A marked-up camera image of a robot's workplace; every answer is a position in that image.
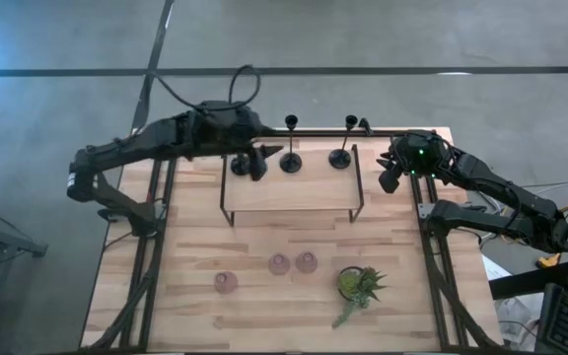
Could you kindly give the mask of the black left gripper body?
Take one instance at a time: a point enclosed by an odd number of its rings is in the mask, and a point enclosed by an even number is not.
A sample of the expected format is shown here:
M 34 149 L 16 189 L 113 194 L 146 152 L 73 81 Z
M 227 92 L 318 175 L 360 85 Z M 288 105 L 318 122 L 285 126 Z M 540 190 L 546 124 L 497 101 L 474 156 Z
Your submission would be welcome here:
M 263 130 L 271 132 L 272 129 L 263 125 L 256 112 L 248 106 L 241 106 L 235 110 L 236 122 L 233 126 L 234 138 L 241 143 L 241 150 L 236 153 L 248 154 L 250 159 L 250 178 L 259 181 L 268 171 L 266 159 L 263 158 L 260 146 L 253 146 L 253 139 L 261 135 Z

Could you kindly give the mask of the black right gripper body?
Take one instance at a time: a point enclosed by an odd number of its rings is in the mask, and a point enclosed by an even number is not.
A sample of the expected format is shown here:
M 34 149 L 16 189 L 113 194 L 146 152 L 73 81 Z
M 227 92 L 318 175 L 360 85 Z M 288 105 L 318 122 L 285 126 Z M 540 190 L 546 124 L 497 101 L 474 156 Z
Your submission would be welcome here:
M 434 131 L 406 130 L 394 137 L 387 152 L 393 153 L 392 167 L 379 176 L 385 193 L 394 193 L 402 175 L 448 178 L 454 159 L 453 146 Z

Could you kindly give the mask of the black candlestick holder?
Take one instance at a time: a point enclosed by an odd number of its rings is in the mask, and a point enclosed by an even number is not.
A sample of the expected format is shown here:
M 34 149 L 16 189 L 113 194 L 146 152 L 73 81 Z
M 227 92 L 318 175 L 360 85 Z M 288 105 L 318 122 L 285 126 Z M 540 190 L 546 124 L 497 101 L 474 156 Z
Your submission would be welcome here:
M 345 117 L 345 135 L 343 138 L 342 145 L 339 149 L 334 149 L 330 152 L 328 156 L 328 162 L 330 165 L 335 169 L 345 169 L 348 168 L 351 163 L 351 156 L 346 151 L 345 146 L 349 137 L 350 132 L 356 126 L 358 122 L 358 117 L 352 114 L 349 114 Z
M 280 158 L 279 165 L 283 172 L 292 174 L 296 173 L 302 166 L 300 155 L 293 151 L 293 131 L 297 126 L 298 117 L 289 114 L 285 117 L 285 123 L 289 131 L 289 151 Z
M 230 163 L 231 172 L 236 176 L 250 174 L 250 159 L 248 154 L 239 154 Z

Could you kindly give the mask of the pink glass vase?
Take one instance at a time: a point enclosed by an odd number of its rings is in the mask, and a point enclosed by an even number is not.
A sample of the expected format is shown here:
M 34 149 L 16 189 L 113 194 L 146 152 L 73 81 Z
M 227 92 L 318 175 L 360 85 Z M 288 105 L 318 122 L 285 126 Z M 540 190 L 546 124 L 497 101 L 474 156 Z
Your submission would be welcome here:
M 310 274 L 317 270 L 319 262 L 311 251 L 303 251 L 296 257 L 295 265 L 300 272 Z
M 232 271 L 221 271 L 214 276 L 214 288 L 220 294 L 230 294 L 239 286 L 237 275 Z
M 290 259 L 287 255 L 277 252 L 268 260 L 268 270 L 271 274 L 285 275 L 290 270 Z

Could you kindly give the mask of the wooden shelf riser black legs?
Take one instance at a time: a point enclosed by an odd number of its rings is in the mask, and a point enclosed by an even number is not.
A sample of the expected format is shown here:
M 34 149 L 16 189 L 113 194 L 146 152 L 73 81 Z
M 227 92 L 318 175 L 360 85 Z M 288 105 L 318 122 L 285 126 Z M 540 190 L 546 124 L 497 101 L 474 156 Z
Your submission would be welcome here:
M 238 213 L 280 211 L 345 211 L 355 222 L 365 206 L 358 146 L 349 150 L 352 162 L 344 170 L 333 168 L 326 154 L 304 151 L 298 172 L 276 170 L 258 182 L 235 175 L 225 157 L 219 205 L 227 223 L 234 226 Z

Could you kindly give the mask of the green succulent in black pot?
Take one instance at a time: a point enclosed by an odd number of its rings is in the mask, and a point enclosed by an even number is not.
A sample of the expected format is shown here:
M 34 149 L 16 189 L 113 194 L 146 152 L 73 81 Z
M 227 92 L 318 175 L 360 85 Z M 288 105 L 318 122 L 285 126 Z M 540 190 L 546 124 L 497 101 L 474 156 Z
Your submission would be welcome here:
M 332 328 L 343 325 L 357 311 L 368 309 L 370 302 L 379 302 L 376 292 L 385 288 L 380 281 L 386 275 L 374 267 L 348 266 L 337 277 L 339 295 L 345 300 L 341 314 L 332 323 Z

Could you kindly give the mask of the white paper sheet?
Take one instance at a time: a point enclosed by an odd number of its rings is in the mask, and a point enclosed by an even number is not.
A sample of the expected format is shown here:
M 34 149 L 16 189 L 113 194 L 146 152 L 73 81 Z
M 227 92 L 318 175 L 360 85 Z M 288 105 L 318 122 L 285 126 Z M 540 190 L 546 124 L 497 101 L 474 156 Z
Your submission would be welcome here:
M 482 255 L 482 262 L 486 272 L 487 279 L 489 281 L 500 279 L 503 277 L 511 276 L 511 273 L 504 269 L 502 266 L 494 262 L 492 259 L 486 255 Z

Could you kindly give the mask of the black desk edge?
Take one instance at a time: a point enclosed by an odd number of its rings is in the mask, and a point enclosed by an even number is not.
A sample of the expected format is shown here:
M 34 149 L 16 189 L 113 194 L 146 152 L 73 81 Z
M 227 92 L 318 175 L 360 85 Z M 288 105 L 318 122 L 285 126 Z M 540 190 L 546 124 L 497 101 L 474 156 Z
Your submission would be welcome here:
M 489 282 L 489 287 L 492 298 L 502 300 L 540 293 L 549 283 L 568 284 L 568 262 L 494 279 Z

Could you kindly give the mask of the clear plastic bag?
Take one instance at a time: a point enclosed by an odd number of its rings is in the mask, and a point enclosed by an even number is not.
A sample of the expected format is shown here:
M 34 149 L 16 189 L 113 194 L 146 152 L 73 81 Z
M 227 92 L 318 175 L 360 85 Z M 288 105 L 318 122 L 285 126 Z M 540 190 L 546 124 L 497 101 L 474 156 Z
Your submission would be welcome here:
M 534 351 L 543 294 L 494 302 L 504 343 L 514 350 Z

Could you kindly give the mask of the black metal table frame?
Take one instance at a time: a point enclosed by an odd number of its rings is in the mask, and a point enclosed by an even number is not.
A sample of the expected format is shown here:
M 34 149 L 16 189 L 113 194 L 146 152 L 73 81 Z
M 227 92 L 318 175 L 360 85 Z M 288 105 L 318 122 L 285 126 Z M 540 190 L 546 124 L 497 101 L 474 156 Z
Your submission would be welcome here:
M 300 129 L 293 151 L 325 150 L 342 143 L 337 129 Z M 438 350 L 456 343 L 448 303 L 434 298 L 428 282 L 415 202 L 408 178 L 393 194 L 379 187 L 377 157 L 390 143 L 355 130 L 350 144 L 360 154 L 365 206 L 351 223 L 345 211 L 238 213 L 230 226 L 220 210 L 221 158 L 150 160 L 128 165 L 120 189 L 135 200 L 152 199 L 166 212 L 162 240 L 129 235 L 112 224 L 101 246 L 97 280 L 80 344 L 99 340 L 124 306 L 150 262 L 159 275 L 115 340 L 128 352 L 383 352 Z M 311 251 L 317 270 L 300 272 L 295 259 Z M 285 275 L 268 260 L 290 259 Z M 337 291 L 348 266 L 374 267 L 386 275 L 368 309 L 338 328 L 332 323 L 345 300 Z M 234 272 L 238 288 L 220 294 L 214 276 Z

